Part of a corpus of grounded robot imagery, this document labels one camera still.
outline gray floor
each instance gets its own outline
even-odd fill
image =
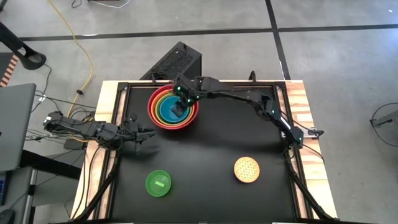
[[[76,34],[271,26],[263,0],[131,0],[122,9],[87,1],[72,9],[72,1],[54,1]],[[272,5],[278,27],[398,23],[396,1],[272,0]],[[9,1],[0,20],[20,37],[69,35],[47,1]],[[280,37],[290,76],[304,80],[315,124],[326,131],[320,144],[338,216],[395,223],[398,151],[378,140],[369,119],[379,106],[398,101],[398,29],[295,32]],[[83,40],[80,43],[93,60],[95,74],[79,102],[95,106],[103,80],[140,78],[178,41],[203,54],[203,75],[247,79],[255,70],[261,79],[282,79],[271,33]],[[53,68],[48,96],[72,100],[88,78],[90,67],[83,52],[71,40],[27,44],[44,53]],[[0,52],[8,49],[0,46]],[[10,85],[35,82],[42,90],[47,72],[45,67],[28,71],[18,63]],[[69,108],[59,105],[64,112]],[[388,107],[379,116],[397,108]],[[54,110],[50,101],[43,103],[32,114],[30,127],[42,129],[43,119]],[[387,125],[380,132],[398,144],[396,126]],[[61,145],[47,141],[27,142],[25,148],[43,155],[65,152]],[[76,156],[63,160],[71,162]],[[38,182],[49,177],[40,174]],[[35,204],[51,206],[37,209],[35,223],[66,221],[63,204],[74,194],[77,182],[57,178],[41,187]]]

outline green bowl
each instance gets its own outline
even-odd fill
[[[172,186],[170,175],[164,170],[151,172],[145,181],[145,188],[154,197],[161,197],[169,192]]]

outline blue bowl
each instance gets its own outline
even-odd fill
[[[164,99],[159,106],[159,115],[167,123],[176,124],[182,122],[188,117],[189,110],[186,110],[184,114],[179,118],[172,111],[175,102],[180,98],[178,96],[170,96]]]

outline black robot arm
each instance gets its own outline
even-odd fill
[[[79,121],[60,112],[52,112],[43,122],[44,129],[54,134],[76,134],[87,140],[95,140],[99,146],[115,150],[123,142],[142,143],[155,134],[151,128],[143,128],[135,119],[128,119],[116,126],[105,121]]]
[[[192,82],[181,76],[176,79],[173,87],[174,94],[180,97],[176,102],[173,112],[178,117],[193,104],[203,98],[229,98],[249,103],[257,115],[265,121],[274,123],[286,136],[288,144],[294,148],[303,147],[303,132],[300,128],[291,126],[282,117],[277,103],[257,90],[249,88],[231,88],[211,77],[196,77]]]

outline wooden frame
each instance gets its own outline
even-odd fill
[[[222,80],[225,82],[252,82],[250,80]],[[168,83],[167,80],[158,81],[158,83]],[[257,82],[285,82],[287,96],[290,102],[290,110],[292,112],[292,117],[295,121],[306,127],[314,127],[313,119],[311,116],[310,107],[307,100],[307,95],[305,92],[303,81],[301,80],[258,80]],[[95,120],[97,121],[107,121],[112,122],[113,111],[115,105],[118,105],[118,114],[115,119],[115,124],[119,124],[122,119],[122,113],[124,109],[124,99],[126,96],[126,90],[121,90],[121,94],[119,97],[120,102],[115,103],[116,95],[118,94],[118,85],[119,83],[152,83],[150,80],[122,80],[122,81],[104,81],[101,87],[101,93],[99,94],[99,100],[97,104]],[[282,111],[286,111],[284,100],[281,98],[280,92],[278,92],[280,107]],[[317,140],[305,139],[304,144],[310,146],[320,153],[320,147]],[[85,205],[93,198],[95,193],[98,190],[98,186],[101,179],[101,172],[104,166],[105,159],[105,150],[100,149],[96,157],[93,158],[93,154],[96,151],[98,145],[94,141],[90,141],[87,147],[87,155],[85,159],[85,176],[86,183],[83,189],[83,175],[80,176],[80,181],[78,184],[78,189],[75,197],[75,203],[73,204],[73,210],[71,214],[71,218],[77,217],[85,208]],[[305,179],[307,183],[307,188],[317,200],[317,202],[323,207],[324,211],[326,211],[332,217],[337,217],[335,206],[333,203],[333,198],[331,196],[331,191],[329,187],[328,178],[326,175],[325,166],[323,164],[322,159],[320,159],[316,154],[312,151],[306,149],[305,147],[300,150],[300,157],[303,164]],[[91,178],[90,183],[88,183],[88,170],[90,161],[93,161],[93,167],[91,168]],[[109,157],[107,172],[110,171],[111,166],[113,165],[114,152],[111,152]],[[87,186],[90,186],[89,192],[87,194]],[[296,193],[298,198],[299,209],[302,218],[306,218],[307,214],[305,212],[305,203],[302,196],[301,191],[296,186]],[[82,203],[80,208],[78,205],[80,203],[81,195],[83,194]],[[108,206],[108,198],[109,198],[109,188],[104,193],[101,207],[99,210],[98,218],[106,218],[106,208]]]

